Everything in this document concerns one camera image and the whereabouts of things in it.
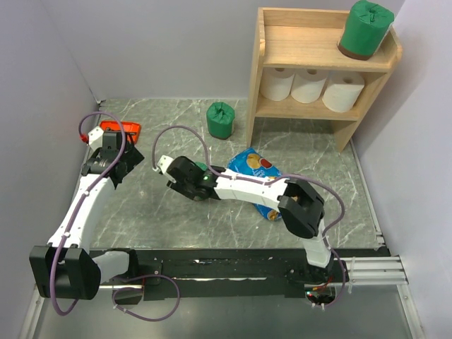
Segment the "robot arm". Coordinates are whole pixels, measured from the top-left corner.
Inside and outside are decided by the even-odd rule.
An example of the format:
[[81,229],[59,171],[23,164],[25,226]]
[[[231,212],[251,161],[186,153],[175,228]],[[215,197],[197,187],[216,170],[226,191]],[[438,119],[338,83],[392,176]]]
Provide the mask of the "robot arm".
[[[238,174],[223,167],[217,172],[232,178]],[[307,252],[308,264],[330,270],[333,265],[331,250],[323,241],[323,199],[307,182],[300,179],[280,180],[269,186],[269,178],[257,178],[261,184],[233,180],[202,170],[187,157],[172,159],[163,155],[157,163],[157,172],[168,178],[168,187],[191,200],[213,198],[236,199],[268,206],[281,213],[286,228],[301,238]]]
[[100,176],[117,156],[121,145],[119,132],[103,132],[99,127],[90,133],[93,155],[84,164],[76,196],[58,230],[47,242],[47,246],[35,246],[30,254],[30,263],[40,294],[49,297],[50,268],[66,226],[83,194],[86,198],[74,220],[69,237],[61,252],[56,270],[55,292],[58,298],[92,299],[99,285],[116,275],[134,275],[138,267],[135,252],[130,249],[115,249],[91,258],[90,243],[108,198],[117,185],[144,157],[132,143],[127,142],[120,161],[108,175],[102,178],[91,192],[87,188]]

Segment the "shelf board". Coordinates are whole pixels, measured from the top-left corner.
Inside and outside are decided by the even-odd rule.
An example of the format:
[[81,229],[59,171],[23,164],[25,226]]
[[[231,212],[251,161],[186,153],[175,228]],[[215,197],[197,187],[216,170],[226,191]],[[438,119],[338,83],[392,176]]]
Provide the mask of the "shelf board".
[[321,98],[310,104],[302,104],[291,95],[283,101],[272,101],[259,93],[256,117],[357,121],[359,111],[355,106],[345,113],[333,112],[325,107]]
[[343,55],[337,47],[342,31],[342,28],[265,25],[263,65],[369,72],[389,72],[393,68],[394,59],[385,55],[383,48],[366,61]]

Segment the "wire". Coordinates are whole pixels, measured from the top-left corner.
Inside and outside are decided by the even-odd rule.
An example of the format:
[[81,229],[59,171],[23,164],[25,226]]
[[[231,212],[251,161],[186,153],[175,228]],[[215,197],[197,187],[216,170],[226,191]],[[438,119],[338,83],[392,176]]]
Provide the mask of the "wire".
[[176,282],[173,279],[171,279],[170,277],[167,277],[166,275],[161,275],[161,274],[147,274],[147,275],[141,275],[139,277],[135,277],[135,278],[131,278],[131,279],[120,279],[120,280],[124,283],[129,283],[134,280],[140,280],[140,279],[145,279],[145,278],[163,278],[163,279],[170,281],[176,288],[176,292],[177,292],[176,304],[174,305],[172,310],[167,315],[161,316],[160,318],[146,318],[145,316],[140,316],[139,314],[133,313],[132,311],[129,311],[128,309],[118,305],[116,303],[116,295],[118,293],[125,292],[125,291],[141,291],[142,290],[140,288],[134,288],[134,287],[123,287],[123,288],[120,288],[119,290],[116,290],[112,294],[112,301],[113,301],[114,308],[118,309],[120,311],[123,311],[124,313],[127,313],[129,316],[133,316],[137,319],[144,320],[144,321],[162,321],[162,320],[168,319],[170,316],[172,316],[174,314],[174,312],[177,310],[177,307],[179,307],[179,303],[181,301],[181,292],[179,290],[179,286],[177,286]]
[[85,194],[82,194],[81,197],[78,199],[76,207],[73,209],[71,217],[69,218],[69,221],[68,221],[68,224],[66,226],[66,229],[64,230],[64,233],[61,236],[61,241],[59,242],[59,245],[56,248],[54,259],[52,261],[52,267],[50,268],[50,299],[52,301],[52,305],[53,305],[53,307],[55,309],[55,312],[58,313],[58,315],[60,315],[60,316],[66,316],[69,313],[71,313],[71,311],[73,310],[73,308],[77,304],[78,299],[75,299],[72,302],[71,306],[66,311],[61,310],[61,308],[58,305],[57,296],[56,296],[56,293],[55,293],[55,280],[56,280],[59,256],[61,254],[61,251],[63,250],[64,244],[66,243],[66,240],[68,239],[68,237],[70,235],[69,232],[71,231],[71,228],[72,228],[72,226],[74,224],[74,221],[77,218],[77,214],[80,211],[84,200],[89,195],[91,190],[100,182],[100,180],[105,178],[105,176],[108,174],[108,172],[118,163],[118,161],[121,158],[122,154],[124,153],[124,149],[126,147],[126,132],[124,130],[124,126],[121,123],[121,120],[119,120],[113,114],[108,113],[108,112],[93,112],[93,113],[88,114],[84,118],[82,118],[81,121],[80,121],[80,124],[78,125],[78,133],[80,134],[80,136],[83,135],[83,132],[82,132],[83,122],[88,117],[92,117],[92,116],[95,116],[95,115],[102,115],[102,114],[107,115],[108,117],[112,118],[113,120],[115,120],[118,123],[119,129],[121,130],[121,148],[119,149],[118,155],[115,157],[113,162],[105,169],[104,172],[102,172],[92,182],[92,184],[90,186],[87,187],[87,189],[85,190]]
[[[215,171],[215,169],[214,169],[214,168],[212,167],[212,165],[210,164],[210,156],[209,156],[208,147],[207,147],[206,142],[202,139],[202,137],[201,137],[194,129],[192,129],[192,128],[188,127],[188,126],[183,126],[183,125],[168,126],[167,128],[163,129],[163,130],[157,135],[157,137],[155,138],[154,144],[153,144],[153,148],[152,148],[152,153],[151,153],[151,161],[152,161],[153,169],[154,169],[154,170],[157,169],[157,165],[156,165],[156,162],[155,162],[155,149],[156,149],[156,146],[157,146],[158,139],[162,136],[162,134],[163,134],[164,132],[169,131],[170,129],[185,129],[185,130],[187,130],[187,131],[192,132],[192,133],[199,139],[199,141],[201,142],[201,144],[203,145],[203,148],[204,148],[204,157],[205,157],[205,159],[206,159],[206,164],[207,164],[208,169],[209,169],[213,174],[215,174],[215,175],[217,175],[217,176],[219,176],[219,177],[223,177],[223,178],[226,178],[226,179],[233,179],[230,175],[226,175],[226,174],[219,173],[219,172]],[[328,243],[328,239],[327,239],[327,237],[326,237],[327,231],[329,231],[334,225],[337,225],[337,224],[344,218],[344,215],[345,215],[345,204],[344,204],[344,201],[343,201],[342,198],[339,196],[339,194],[337,194],[331,187],[326,186],[324,183],[320,182],[319,180],[311,179],[311,178],[309,178],[309,177],[305,177],[304,175],[300,175],[300,174],[283,174],[283,175],[277,177],[277,178],[274,179],[274,180],[271,180],[271,181],[269,181],[269,182],[265,182],[264,185],[265,185],[265,186],[269,186],[269,185],[274,184],[275,182],[278,182],[279,180],[285,179],[285,178],[301,179],[301,180],[304,180],[304,181],[306,181],[306,182],[310,182],[310,183],[312,183],[312,184],[315,184],[315,185],[321,187],[322,189],[327,190],[327,191],[328,191],[329,193],[331,193],[331,194],[336,198],[336,200],[339,202],[339,205],[340,205],[340,214],[339,214],[339,216],[338,216],[333,222],[331,222],[328,226],[326,226],[325,229],[324,229],[323,232],[322,232],[323,242],[324,242],[325,245],[331,250],[331,253],[332,253],[332,254],[336,257],[336,259],[338,260],[339,266],[340,266],[340,268],[341,268],[341,270],[342,270],[342,278],[343,278],[343,280],[342,280],[342,287],[341,287],[341,289],[340,289],[338,295],[336,296],[336,298],[335,298],[330,304],[325,305],[325,307],[329,307],[329,306],[335,304],[335,303],[342,297],[342,295],[343,295],[343,293],[344,293],[344,290],[345,290],[345,281],[346,281],[346,278],[347,278],[347,277],[346,277],[346,270],[345,270],[344,264],[343,264],[343,262],[340,260],[340,257],[339,257],[338,252],[336,252],[333,248],[331,248],[330,244]],[[237,177],[235,177],[235,179],[238,179],[238,180],[244,180],[244,181],[246,181],[246,182],[253,182],[253,183],[255,183],[255,184],[262,184],[262,181],[261,181],[261,180],[252,179],[252,178],[248,178],[248,177],[241,177],[241,176],[239,176],[239,175],[237,175]]]

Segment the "white paper roll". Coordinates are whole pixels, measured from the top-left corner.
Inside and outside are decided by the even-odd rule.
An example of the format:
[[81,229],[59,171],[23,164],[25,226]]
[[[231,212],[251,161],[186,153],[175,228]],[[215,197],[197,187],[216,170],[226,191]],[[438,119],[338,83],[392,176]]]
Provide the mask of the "white paper roll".
[[262,73],[261,94],[273,101],[284,100],[290,93],[295,71],[293,69],[270,69]]
[[337,71],[328,80],[322,100],[327,108],[343,113],[352,109],[363,88],[364,79],[357,72]]
[[298,102],[309,104],[316,101],[323,90],[328,71],[318,69],[299,69],[295,71],[291,96]]

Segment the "orange tray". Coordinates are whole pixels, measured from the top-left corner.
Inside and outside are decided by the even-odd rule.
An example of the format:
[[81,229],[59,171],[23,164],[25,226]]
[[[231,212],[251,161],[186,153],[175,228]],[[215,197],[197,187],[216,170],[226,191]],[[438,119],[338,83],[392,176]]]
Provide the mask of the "orange tray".
[[[126,133],[132,136],[133,142],[138,142],[138,136],[140,135],[141,125],[136,122],[121,121],[122,126]],[[119,125],[115,121],[105,120],[100,123],[100,128],[104,131],[120,131]]]

